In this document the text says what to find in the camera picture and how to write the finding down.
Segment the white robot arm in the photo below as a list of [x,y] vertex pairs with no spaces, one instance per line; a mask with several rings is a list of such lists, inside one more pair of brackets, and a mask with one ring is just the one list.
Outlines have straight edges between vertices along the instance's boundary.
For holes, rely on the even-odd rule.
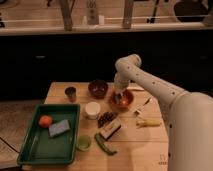
[[134,81],[168,109],[168,171],[213,171],[213,97],[151,75],[141,64],[137,54],[116,61],[115,92]]

